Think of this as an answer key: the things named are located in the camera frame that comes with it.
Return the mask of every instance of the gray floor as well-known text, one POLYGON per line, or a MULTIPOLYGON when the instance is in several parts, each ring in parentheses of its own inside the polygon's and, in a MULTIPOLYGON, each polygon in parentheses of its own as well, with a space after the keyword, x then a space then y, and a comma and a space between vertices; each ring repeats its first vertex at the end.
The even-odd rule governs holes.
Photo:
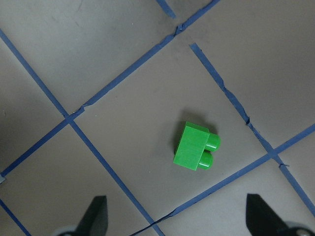
MULTIPOLYGON (((0 28, 71 114, 209 0, 0 0, 0 28)), ((267 154, 189 47, 202 49, 273 148, 315 122, 315 3, 221 0, 74 121, 153 220, 267 154), (172 163, 184 121, 218 133, 211 169, 172 163)), ((64 120, 0 41, 0 170, 64 120)), ((279 154, 315 203, 315 133, 279 154)), ((270 159, 158 224, 165 235, 250 235, 247 193, 285 221, 315 219, 270 159)), ((0 198, 31 235, 74 227, 108 199, 108 236, 149 222, 68 124, 5 176, 0 198)), ((25 235, 0 207, 0 235, 25 235)), ((153 228, 140 235, 157 235, 153 228)))

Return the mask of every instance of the metal screw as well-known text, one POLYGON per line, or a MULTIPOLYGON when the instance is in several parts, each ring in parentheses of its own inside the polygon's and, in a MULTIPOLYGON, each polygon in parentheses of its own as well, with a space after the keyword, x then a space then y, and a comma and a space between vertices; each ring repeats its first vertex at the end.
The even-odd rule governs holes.
POLYGON ((299 235, 299 236, 310 236, 310 233, 307 232, 306 230, 298 229, 296 231, 296 235, 299 235))

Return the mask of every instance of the green lego brick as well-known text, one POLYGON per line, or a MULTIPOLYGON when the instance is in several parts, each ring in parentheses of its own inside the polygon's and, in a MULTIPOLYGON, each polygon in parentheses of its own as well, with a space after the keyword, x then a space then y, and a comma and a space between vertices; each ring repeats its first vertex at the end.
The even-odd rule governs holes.
POLYGON ((215 151, 219 146, 218 135, 210 133, 205 127, 186 122, 173 162, 194 171, 197 168, 208 169, 213 157, 205 149, 215 151))

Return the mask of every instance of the green toy block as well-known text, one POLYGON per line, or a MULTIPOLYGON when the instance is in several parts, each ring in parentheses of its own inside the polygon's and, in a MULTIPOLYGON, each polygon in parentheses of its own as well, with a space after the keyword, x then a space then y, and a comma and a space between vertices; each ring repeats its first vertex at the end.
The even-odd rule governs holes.
POLYGON ((213 156, 208 151, 218 150, 220 143, 220 137, 210 133, 207 128, 186 122, 175 153, 174 164, 194 171, 197 168, 207 170, 213 162, 213 156))

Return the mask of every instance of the green building block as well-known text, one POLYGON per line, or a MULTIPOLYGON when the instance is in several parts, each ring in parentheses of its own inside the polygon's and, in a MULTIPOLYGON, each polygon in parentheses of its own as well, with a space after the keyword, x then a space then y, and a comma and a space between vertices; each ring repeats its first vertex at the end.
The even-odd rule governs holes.
POLYGON ((218 150, 220 143, 220 137, 210 133, 207 128, 186 122, 175 153, 174 164, 194 171, 197 168, 207 170, 213 162, 213 156, 208 151, 218 150))

